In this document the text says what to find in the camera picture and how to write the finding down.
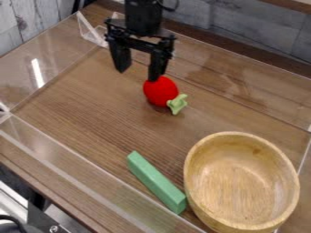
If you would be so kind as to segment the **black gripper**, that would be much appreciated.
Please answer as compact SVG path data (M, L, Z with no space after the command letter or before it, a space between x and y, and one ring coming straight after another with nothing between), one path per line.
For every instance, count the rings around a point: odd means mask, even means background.
M122 18L106 18L105 41L114 69L124 73L130 66L130 49L149 53L148 80L154 82L165 73L172 58L174 35L161 27L162 12L177 6L164 6L162 0L125 0Z

